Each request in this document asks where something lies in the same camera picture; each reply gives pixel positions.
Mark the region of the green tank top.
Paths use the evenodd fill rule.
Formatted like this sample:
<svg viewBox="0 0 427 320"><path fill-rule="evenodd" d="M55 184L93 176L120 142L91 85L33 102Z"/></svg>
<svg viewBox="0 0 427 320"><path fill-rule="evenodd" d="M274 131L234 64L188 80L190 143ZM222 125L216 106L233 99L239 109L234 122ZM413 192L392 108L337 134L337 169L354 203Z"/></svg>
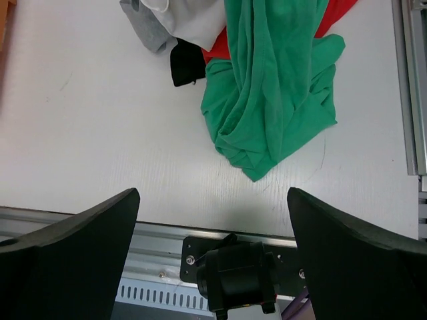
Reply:
<svg viewBox="0 0 427 320"><path fill-rule="evenodd" d="M229 59L206 67L201 112L216 150L258 181L335 125L344 39L316 38L326 1L226 1Z"/></svg>

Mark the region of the grey tank top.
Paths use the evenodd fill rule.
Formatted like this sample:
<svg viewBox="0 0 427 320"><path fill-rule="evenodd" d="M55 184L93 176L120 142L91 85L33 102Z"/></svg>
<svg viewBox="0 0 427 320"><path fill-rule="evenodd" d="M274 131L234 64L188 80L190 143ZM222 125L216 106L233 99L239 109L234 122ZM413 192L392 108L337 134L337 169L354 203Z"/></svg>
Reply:
<svg viewBox="0 0 427 320"><path fill-rule="evenodd" d="M153 12L141 1L121 0L119 4L147 50L158 54L165 51L168 45L177 45L177 39L168 33Z"/></svg>

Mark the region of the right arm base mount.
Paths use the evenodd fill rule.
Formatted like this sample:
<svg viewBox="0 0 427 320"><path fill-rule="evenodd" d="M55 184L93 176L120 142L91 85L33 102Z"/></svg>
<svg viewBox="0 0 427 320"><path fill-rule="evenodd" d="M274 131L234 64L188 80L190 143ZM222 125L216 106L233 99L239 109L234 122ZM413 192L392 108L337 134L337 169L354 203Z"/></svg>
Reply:
<svg viewBox="0 0 427 320"><path fill-rule="evenodd" d="M295 240L247 233L187 236L180 279L197 285L216 319L251 306L273 315L279 296L297 297L306 286Z"/></svg>

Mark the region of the red tank top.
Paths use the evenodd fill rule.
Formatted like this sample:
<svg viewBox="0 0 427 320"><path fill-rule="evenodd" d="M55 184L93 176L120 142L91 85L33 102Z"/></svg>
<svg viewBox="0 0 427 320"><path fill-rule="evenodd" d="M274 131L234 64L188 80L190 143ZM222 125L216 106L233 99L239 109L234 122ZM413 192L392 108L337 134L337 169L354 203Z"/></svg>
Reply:
<svg viewBox="0 0 427 320"><path fill-rule="evenodd" d="M323 37L330 27L339 21L357 2L357 0L329 0L314 37L316 39ZM201 52L205 64L208 64L212 59L230 59L226 28L218 35L210 51L202 49Z"/></svg>

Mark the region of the black tank top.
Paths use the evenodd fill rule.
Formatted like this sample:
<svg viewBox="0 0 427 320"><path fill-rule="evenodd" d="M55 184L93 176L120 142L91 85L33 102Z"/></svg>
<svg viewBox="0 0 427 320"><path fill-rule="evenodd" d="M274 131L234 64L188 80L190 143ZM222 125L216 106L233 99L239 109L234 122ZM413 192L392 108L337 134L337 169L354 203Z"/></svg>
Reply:
<svg viewBox="0 0 427 320"><path fill-rule="evenodd" d="M201 48L183 39L170 53L171 78L175 87L195 83L205 78L205 61Z"/></svg>

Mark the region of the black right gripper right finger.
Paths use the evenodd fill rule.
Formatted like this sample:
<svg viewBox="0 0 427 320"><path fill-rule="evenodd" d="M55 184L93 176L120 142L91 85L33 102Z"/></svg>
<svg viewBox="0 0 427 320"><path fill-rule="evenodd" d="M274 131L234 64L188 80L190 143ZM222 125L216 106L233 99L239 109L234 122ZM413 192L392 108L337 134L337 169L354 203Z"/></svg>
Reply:
<svg viewBox="0 0 427 320"><path fill-rule="evenodd" d="M426 244L292 187L288 208L316 319L425 319Z"/></svg>

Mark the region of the white tank top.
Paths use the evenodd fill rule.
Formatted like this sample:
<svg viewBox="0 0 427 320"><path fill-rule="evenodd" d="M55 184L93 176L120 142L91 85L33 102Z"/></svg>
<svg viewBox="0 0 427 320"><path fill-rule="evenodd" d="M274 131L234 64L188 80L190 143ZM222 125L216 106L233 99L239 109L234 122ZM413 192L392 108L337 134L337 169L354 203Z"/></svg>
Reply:
<svg viewBox="0 0 427 320"><path fill-rule="evenodd" d="M146 0L141 2L170 35L210 51L226 26L223 1Z"/></svg>

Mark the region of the aluminium frame rail front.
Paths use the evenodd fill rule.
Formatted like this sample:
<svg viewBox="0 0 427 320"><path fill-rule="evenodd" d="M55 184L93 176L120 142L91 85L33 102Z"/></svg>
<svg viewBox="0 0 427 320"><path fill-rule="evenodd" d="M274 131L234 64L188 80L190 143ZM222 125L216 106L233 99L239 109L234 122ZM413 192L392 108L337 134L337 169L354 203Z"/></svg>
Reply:
<svg viewBox="0 0 427 320"><path fill-rule="evenodd" d="M54 213L18 208L1 208L1 239L28 234L69 218ZM200 256L215 248L227 231L177 225L138 222L129 247L123 277L166 285L195 286L195 270ZM238 233L238 241L262 242L274 254L285 292L302 287L304 270L292 238Z"/></svg>

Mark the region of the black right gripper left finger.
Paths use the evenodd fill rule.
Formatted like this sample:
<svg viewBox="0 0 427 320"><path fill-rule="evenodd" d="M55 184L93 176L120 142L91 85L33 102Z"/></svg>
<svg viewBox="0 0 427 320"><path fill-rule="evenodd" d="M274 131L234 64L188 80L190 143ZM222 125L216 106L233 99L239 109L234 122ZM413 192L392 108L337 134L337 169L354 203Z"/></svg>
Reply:
<svg viewBox="0 0 427 320"><path fill-rule="evenodd" d="M109 319L131 243L135 188L1 242L2 319Z"/></svg>

